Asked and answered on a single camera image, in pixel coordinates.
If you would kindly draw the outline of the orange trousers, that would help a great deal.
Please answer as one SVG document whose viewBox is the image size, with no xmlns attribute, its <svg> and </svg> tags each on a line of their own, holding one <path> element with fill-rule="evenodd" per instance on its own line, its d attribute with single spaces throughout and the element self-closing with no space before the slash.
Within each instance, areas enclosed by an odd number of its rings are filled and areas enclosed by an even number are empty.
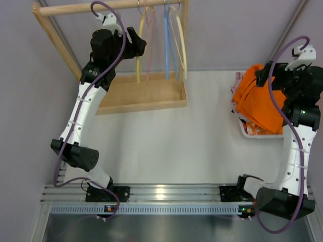
<svg viewBox="0 0 323 242">
<path fill-rule="evenodd" d="M 282 134 L 283 118 L 272 103 L 268 83 L 263 87 L 256 86 L 255 72 L 263 68 L 262 64 L 254 64 L 245 72 L 233 100 L 247 122 L 253 122 L 270 133 Z"/>
</svg>

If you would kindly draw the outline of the yellow hanger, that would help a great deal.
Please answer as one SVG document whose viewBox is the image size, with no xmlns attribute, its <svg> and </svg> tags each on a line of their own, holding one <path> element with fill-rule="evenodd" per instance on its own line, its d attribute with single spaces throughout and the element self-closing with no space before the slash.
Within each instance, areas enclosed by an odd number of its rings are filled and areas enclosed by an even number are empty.
<svg viewBox="0 0 323 242">
<path fill-rule="evenodd" d="M 141 39 L 144 25 L 147 26 L 147 40 L 144 43 L 144 40 Z M 151 69 L 151 60 L 152 60 L 152 39 L 154 33 L 154 8 L 153 7 L 146 7 L 144 13 L 141 14 L 141 21 L 139 26 L 139 56 L 136 58 L 136 78 L 137 83 L 140 83 L 141 77 L 141 64 L 140 64 L 140 57 L 144 55 L 145 48 L 148 47 L 148 54 L 147 54 L 147 72 L 146 72 L 146 81 L 149 80 L 149 72 Z"/>
</svg>

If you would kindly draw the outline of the pink wire hanger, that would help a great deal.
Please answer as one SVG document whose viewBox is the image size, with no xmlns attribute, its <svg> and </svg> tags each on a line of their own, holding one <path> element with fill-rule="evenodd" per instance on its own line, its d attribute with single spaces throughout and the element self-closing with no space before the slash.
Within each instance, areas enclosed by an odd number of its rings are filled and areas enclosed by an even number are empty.
<svg viewBox="0 0 323 242">
<path fill-rule="evenodd" d="M 154 35 L 154 8 L 147 5 L 147 1 L 144 1 L 145 7 L 145 21 L 147 24 L 147 72 L 146 72 L 146 84 L 149 82 L 149 74 L 151 70 L 152 61 L 152 41 Z"/>
</svg>

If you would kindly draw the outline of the pink trousers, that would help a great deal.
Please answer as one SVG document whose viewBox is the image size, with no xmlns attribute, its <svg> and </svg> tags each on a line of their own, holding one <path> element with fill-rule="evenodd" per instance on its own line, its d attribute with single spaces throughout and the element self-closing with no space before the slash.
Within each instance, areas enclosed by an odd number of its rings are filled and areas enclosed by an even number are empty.
<svg viewBox="0 0 323 242">
<path fill-rule="evenodd" d="M 231 93 L 232 93 L 231 112 L 236 114 L 239 119 L 246 121 L 247 118 L 237 110 L 237 103 L 233 100 L 233 97 L 236 94 L 238 87 L 243 80 L 244 75 L 245 75 L 244 72 L 236 72 L 235 74 L 235 83 L 231 86 Z"/>
</svg>

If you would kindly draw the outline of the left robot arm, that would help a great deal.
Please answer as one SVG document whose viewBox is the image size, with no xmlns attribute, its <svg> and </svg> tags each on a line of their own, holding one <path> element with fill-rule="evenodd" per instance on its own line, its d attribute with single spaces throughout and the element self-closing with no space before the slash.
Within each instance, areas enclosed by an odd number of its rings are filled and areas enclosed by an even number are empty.
<svg viewBox="0 0 323 242">
<path fill-rule="evenodd" d="M 88 183 L 87 202 L 111 202 L 116 198 L 113 179 L 97 164 L 99 152 L 88 146 L 88 138 L 102 99 L 116 76 L 115 68 L 124 59 L 144 54 L 146 41 L 133 27 L 128 36 L 118 30 L 100 29 L 90 41 L 90 60 L 81 72 L 78 96 L 65 130 L 50 147 L 60 161 L 83 171 Z"/>
</svg>

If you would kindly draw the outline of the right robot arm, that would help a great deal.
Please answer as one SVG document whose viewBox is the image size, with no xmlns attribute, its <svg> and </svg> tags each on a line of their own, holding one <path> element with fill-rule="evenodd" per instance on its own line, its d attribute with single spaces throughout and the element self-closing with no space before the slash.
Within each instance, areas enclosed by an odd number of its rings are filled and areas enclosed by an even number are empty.
<svg viewBox="0 0 323 242">
<path fill-rule="evenodd" d="M 283 127 L 283 160 L 276 180 L 267 186 L 262 179 L 244 174 L 238 178 L 237 193 L 243 201 L 253 201 L 258 211 L 285 219 L 299 219 L 315 210 L 308 199 L 306 173 L 311 142 L 319 127 L 320 110 L 316 102 L 322 93 L 322 68 L 305 64 L 286 71 L 286 63 L 274 67 L 274 89 L 287 95 L 283 111 L 292 126 Z"/>
</svg>

